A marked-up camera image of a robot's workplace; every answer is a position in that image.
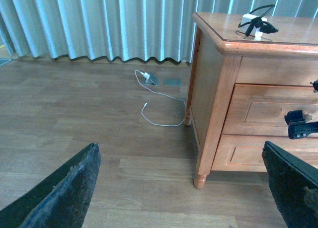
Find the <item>dresser top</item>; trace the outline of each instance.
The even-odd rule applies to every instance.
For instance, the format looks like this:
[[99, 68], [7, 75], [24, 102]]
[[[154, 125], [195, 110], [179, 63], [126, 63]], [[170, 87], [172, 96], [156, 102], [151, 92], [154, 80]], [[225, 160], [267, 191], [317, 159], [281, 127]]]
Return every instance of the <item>dresser top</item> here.
[[265, 16], [279, 29], [261, 39], [239, 32], [241, 14], [193, 14], [197, 26], [222, 54], [318, 58], [318, 19]]

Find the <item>wooden dresser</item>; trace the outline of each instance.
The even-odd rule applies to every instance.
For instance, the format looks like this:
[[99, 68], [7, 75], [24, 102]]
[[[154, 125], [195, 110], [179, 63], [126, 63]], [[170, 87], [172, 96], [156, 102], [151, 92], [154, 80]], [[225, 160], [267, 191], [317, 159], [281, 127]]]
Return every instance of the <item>wooden dresser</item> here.
[[266, 18], [279, 32], [239, 33], [242, 15], [194, 13], [197, 25], [185, 125], [199, 155], [194, 186], [211, 170], [266, 171], [269, 140], [318, 167], [318, 134], [291, 140], [284, 116], [301, 109], [318, 121], [318, 19]]

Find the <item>metal floor plate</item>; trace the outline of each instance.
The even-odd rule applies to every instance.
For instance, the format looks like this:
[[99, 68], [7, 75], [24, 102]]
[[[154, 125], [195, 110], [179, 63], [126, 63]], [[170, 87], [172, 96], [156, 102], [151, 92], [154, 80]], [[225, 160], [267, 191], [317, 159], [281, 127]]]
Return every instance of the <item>metal floor plate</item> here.
[[174, 79], [174, 78], [167, 78], [167, 79], [164, 79], [163, 84], [166, 86], [181, 86], [181, 80]]
[[4, 65], [10, 61], [11, 61], [11, 59], [0, 58], [0, 66]]

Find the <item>white charging cable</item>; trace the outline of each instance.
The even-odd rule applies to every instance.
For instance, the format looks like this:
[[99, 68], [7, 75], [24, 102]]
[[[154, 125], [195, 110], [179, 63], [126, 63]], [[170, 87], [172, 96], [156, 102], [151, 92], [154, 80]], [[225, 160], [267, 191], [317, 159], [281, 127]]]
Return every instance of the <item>white charging cable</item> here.
[[[163, 94], [163, 93], [154, 92], [153, 90], [149, 89], [148, 87], [142, 85], [142, 84], [140, 83], [140, 81], [139, 81], [139, 78], [137, 77], [137, 72], [139, 72], [141, 75], [143, 75], [143, 77], [144, 77], [146, 80], [149, 79], [149, 76], [150, 76], [150, 75], [149, 75], [148, 73], [143, 73], [143, 72], [141, 72], [141, 71], [139, 71], [139, 70], [135, 70], [135, 76], [136, 76], [136, 79], [137, 79], [139, 85], [141, 85], [143, 88], [147, 89], [148, 91], [151, 91], [151, 92], [154, 93], [154, 94], [167, 96], [167, 97], [169, 97], [169, 98], [171, 98], [171, 99], [174, 99], [174, 100], [181, 100], [181, 101], [183, 101], [184, 108], [185, 108], [186, 104], [185, 104], [185, 101], [184, 101], [184, 100], [178, 99], [178, 98], [174, 98], [174, 97], [172, 97], [172, 96], [170, 96], [170, 95], [166, 95], [166, 94]], [[149, 123], [151, 123], [151, 124], [153, 124], [153, 125], [166, 126], [166, 127], [177, 127], [177, 126], [179, 126], [179, 125], [182, 125], [183, 122], [184, 122], [184, 118], [183, 118], [183, 120], [181, 121], [181, 123], [179, 123], [179, 124], [177, 124], [177, 125], [161, 125], [161, 124], [156, 124], [156, 123], [150, 121], [149, 119], [147, 119], [146, 116], [144, 115], [144, 109], [145, 109], [146, 106], [147, 106], [147, 103], [145, 103], [145, 105], [143, 106], [143, 108], [142, 108], [142, 110], [141, 110], [141, 115], [142, 115]]]

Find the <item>curtain fold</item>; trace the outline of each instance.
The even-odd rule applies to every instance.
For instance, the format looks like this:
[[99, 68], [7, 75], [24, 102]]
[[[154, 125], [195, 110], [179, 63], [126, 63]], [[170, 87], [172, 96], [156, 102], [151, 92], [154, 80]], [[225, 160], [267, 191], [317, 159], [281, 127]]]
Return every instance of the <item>curtain fold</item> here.
[[0, 0], [0, 35], [22, 57], [155, 57], [190, 62], [196, 11], [317, 17], [318, 0]]

